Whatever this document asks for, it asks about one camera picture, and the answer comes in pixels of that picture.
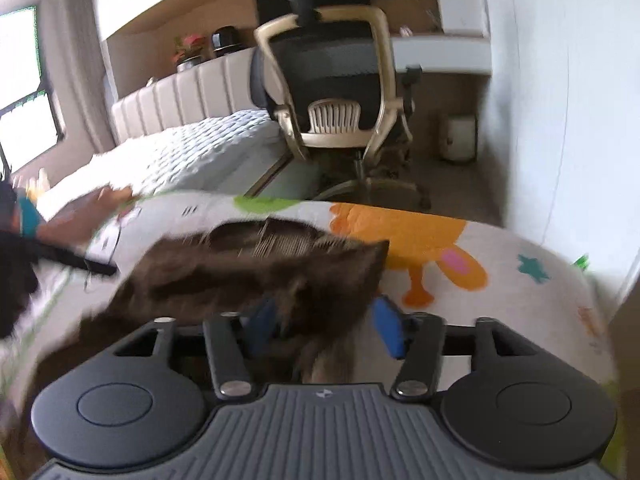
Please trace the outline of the beige mesh office chair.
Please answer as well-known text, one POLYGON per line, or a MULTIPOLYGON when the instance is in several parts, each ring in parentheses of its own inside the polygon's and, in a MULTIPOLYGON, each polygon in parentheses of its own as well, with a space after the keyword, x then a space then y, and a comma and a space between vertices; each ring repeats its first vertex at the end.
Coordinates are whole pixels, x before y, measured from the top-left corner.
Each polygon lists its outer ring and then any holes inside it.
POLYGON ((255 30, 252 97, 292 155, 320 170, 317 200, 376 205, 426 188, 410 176, 412 88, 422 70, 396 73, 386 14, 377 6, 319 6, 255 30))

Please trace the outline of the white desk top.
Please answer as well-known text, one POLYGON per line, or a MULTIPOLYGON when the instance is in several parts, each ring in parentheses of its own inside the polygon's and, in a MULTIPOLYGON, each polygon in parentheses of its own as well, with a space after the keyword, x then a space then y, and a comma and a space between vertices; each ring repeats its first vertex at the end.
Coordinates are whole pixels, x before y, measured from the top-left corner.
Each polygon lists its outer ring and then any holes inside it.
POLYGON ((492 73, 491 45, 486 38, 457 36, 393 37, 394 60, 398 72, 420 66, 424 73, 492 73))

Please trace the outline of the potted pink flower plant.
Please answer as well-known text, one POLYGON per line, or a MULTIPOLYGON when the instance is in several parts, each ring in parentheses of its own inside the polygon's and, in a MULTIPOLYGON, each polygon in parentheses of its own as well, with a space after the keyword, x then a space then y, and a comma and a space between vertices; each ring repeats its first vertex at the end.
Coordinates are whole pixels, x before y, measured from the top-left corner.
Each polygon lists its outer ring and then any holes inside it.
POLYGON ((174 38, 175 53, 172 62, 178 72, 181 66, 192 67, 205 60, 206 38, 199 34, 191 34, 174 38))

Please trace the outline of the pink cardboard box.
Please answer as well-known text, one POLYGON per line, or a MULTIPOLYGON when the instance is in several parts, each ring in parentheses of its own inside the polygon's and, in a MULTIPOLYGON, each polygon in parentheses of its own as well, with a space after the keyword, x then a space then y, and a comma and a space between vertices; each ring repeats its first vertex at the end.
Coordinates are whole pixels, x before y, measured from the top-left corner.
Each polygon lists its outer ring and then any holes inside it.
POLYGON ((61 246, 80 246, 91 240, 93 233, 134 199, 134 191, 126 188, 97 188, 73 200, 51 220, 41 223, 36 237, 42 242, 61 246))

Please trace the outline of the cartoon print play mat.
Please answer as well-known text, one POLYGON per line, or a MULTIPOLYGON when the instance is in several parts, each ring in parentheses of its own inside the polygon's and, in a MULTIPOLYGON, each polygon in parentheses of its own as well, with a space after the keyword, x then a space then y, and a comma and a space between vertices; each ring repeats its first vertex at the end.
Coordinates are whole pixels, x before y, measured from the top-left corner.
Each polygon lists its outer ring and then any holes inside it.
POLYGON ((1 339, 1 396, 14 406, 22 405, 37 361, 73 333, 80 318, 108 304, 157 240, 265 218, 365 242, 388 240, 378 292, 402 310, 458 325, 498 318, 600 384, 616 380, 604 314, 585 273, 507 230, 436 214, 195 191, 148 196, 129 209, 122 218, 109 218, 87 249, 117 262, 117 280, 52 263, 37 271, 40 289, 13 335, 1 339))

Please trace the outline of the black framed window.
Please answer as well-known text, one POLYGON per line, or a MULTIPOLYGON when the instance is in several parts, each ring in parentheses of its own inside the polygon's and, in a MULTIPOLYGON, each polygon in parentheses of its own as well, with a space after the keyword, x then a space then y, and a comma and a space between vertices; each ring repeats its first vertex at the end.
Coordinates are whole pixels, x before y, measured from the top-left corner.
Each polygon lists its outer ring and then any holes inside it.
POLYGON ((1 170, 9 176, 64 139, 36 6, 1 15, 1 170))

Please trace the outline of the grey curtain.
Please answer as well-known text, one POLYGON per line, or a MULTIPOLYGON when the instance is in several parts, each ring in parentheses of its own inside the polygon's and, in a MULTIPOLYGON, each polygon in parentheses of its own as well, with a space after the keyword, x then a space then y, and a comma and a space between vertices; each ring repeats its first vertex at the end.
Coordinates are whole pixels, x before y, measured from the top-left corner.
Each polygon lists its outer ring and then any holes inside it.
POLYGON ((93 0, 43 0, 39 18, 47 74, 66 139, 93 153, 114 148, 93 0))

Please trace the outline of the white quilted mattress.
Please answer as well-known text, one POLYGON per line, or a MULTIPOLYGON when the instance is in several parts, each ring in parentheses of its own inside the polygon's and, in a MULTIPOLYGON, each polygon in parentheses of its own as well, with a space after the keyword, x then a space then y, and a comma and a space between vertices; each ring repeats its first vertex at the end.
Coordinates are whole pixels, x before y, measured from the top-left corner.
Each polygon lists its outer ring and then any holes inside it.
POLYGON ((289 154, 278 124, 266 112, 240 110, 128 139, 44 192, 37 208, 50 219, 105 185, 129 186, 139 195, 175 190, 240 195, 289 154))

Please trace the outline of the white waste bin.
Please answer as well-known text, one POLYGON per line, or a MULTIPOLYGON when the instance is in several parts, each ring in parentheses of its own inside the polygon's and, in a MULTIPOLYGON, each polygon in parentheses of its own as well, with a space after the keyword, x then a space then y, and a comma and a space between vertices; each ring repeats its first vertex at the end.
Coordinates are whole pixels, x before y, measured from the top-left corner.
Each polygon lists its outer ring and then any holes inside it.
POLYGON ((450 162, 472 162, 476 156, 476 119, 471 115, 447 116, 442 126, 440 154, 450 162))

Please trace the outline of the black round speaker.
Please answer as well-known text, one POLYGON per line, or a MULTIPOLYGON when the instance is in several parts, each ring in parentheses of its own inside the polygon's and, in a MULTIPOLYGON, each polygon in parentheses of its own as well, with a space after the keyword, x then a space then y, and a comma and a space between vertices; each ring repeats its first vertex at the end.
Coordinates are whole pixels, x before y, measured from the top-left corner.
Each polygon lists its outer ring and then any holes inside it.
POLYGON ((210 36, 210 42, 216 58, 222 58, 225 55, 244 49, 240 33, 234 26, 224 26, 216 29, 210 36))

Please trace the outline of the beige padded headboard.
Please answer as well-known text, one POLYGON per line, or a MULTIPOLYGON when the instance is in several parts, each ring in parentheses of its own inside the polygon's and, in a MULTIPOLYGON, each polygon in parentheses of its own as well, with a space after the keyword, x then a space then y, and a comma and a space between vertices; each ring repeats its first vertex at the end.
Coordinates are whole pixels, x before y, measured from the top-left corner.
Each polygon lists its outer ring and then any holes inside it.
POLYGON ((252 49, 231 53, 165 77, 112 106, 118 144, 169 128, 252 110, 252 49))

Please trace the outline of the brown corduroy garment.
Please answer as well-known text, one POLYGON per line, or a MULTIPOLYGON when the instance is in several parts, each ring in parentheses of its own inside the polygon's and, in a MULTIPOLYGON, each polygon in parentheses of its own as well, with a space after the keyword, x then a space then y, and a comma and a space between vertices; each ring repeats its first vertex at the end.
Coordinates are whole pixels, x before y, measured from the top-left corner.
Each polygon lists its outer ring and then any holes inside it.
POLYGON ((378 296, 389 249, 388 240, 363 242, 277 218, 164 237, 105 308, 83 316, 39 360, 24 408, 55 379, 154 318, 192 325, 246 313, 262 300, 276 305, 280 332, 248 360, 258 382, 351 382, 355 333, 378 296))

